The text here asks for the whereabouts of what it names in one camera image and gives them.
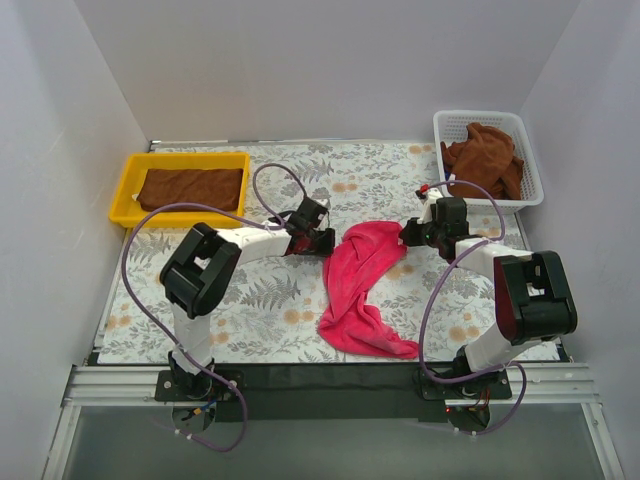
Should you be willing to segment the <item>pink towel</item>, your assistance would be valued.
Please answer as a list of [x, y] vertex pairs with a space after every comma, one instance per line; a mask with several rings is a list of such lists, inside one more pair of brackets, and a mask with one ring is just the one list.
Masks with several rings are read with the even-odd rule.
[[349, 228], [325, 261], [323, 281], [328, 305], [317, 332], [331, 347], [347, 354], [413, 360], [418, 344], [405, 340], [367, 302], [372, 287], [407, 252], [400, 242], [402, 226], [369, 221]]

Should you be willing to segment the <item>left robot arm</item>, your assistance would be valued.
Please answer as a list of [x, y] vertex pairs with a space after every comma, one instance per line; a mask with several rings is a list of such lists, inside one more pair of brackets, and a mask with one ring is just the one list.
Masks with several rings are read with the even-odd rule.
[[212, 312], [223, 300], [237, 267], [289, 255], [326, 258], [335, 230], [322, 228], [329, 210], [304, 198], [295, 211], [256, 225], [217, 230], [200, 222], [188, 231], [161, 271], [178, 344], [169, 355], [176, 374], [196, 377], [213, 362], [209, 343]]

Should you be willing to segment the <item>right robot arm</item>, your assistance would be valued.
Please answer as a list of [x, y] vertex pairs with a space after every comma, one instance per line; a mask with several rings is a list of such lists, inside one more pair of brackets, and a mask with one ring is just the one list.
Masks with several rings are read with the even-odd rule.
[[[503, 245], [500, 236], [472, 235], [467, 205], [461, 198], [444, 197], [437, 190], [427, 190], [418, 198], [422, 213], [407, 221], [399, 234], [401, 244], [430, 247], [447, 262], [429, 296], [419, 330], [418, 360], [430, 381], [442, 385], [474, 381], [508, 367], [526, 350], [576, 330], [577, 309], [556, 252], [517, 250]], [[495, 322], [462, 347], [447, 371], [437, 373], [425, 361], [425, 335], [435, 300], [456, 269], [493, 282]]]

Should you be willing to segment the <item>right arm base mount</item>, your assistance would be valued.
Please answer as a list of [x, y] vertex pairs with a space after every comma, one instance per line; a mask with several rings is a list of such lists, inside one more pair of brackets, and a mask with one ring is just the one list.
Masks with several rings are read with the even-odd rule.
[[424, 400], [465, 400], [476, 402], [507, 400], [512, 397], [507, 374], [493, 372], [465, 382], [452, 384], [431, 380], [422, 369], [414, 371], [412, 380], [418, 395]]

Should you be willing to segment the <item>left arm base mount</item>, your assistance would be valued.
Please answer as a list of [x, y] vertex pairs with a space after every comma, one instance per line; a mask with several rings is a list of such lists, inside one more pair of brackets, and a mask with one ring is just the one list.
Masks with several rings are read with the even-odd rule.
[[171, 370], [161, 370], [157, 377], [153, 399], [158, 402], [233, 402], [238, 396], [219, 380], [200, 373], [177, 375]]

